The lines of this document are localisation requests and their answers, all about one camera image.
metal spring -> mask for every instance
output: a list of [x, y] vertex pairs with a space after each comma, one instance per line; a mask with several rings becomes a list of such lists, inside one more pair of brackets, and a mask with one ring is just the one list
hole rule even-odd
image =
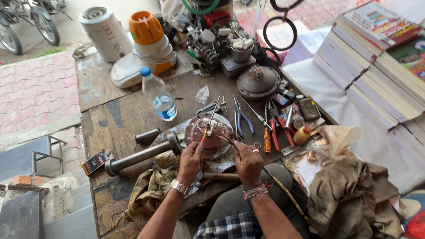
[[213, 64], [214, 61], [218, 59], [217, 54], [207, 45], [203, 45], [199, 51], [201, 52], [202, 59], [204, 59], [209, 64]]

hand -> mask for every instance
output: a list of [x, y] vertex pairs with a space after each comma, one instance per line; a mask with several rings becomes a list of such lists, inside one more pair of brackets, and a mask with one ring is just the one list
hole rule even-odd
[[261, 170], [264, 166], [260, 153], [253, 152], [256, 149], [253, 145], [248, 146], [238, 141], [235, 141], [234, 144], [236, 146], [233, 147], [235, 165], [242, 184], [245, 188], [259, 184]]
[[180, 169], [176, 180], [189, 187], [195, 181], [201, 170], [201, 159], [204, 152], [204, 143], [193, 142], [180, 155]]

yellow bottle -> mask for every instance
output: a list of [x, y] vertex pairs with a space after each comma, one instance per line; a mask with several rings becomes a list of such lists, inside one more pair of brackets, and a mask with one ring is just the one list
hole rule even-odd
[[301, 145], [312, 135], [312, 130], [308, 126], [301, 127], [294, 135], [294, 143]]

person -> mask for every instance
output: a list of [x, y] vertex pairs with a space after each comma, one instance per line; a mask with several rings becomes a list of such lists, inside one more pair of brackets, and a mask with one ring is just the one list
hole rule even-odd
[[[308, 223], [288, 196], [263, 170], [253, 145], [234, 142], [235, 165], [242, 185], [220, 195], [194, 239], [201, 238], [308, 238]], [[190, 186], [201, 167], [204, 144], [193, 142], [181, 154], [176, 180]], [[266, 166], [289, 190], [290, 173], [278, 164]], [[171, 188], [137, 239], [171, 239], [185, 195]]]

blue bottle cap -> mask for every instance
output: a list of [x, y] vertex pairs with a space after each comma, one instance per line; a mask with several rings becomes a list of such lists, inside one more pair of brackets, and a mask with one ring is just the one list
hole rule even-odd
[[142, 69], [140, 69], [140, 74], [143, 77], [147, 77], [147, 76], [150, 76], [150, 74], [152, 74], [152, 72], [150, 71], [149, 67], [145, 66]]

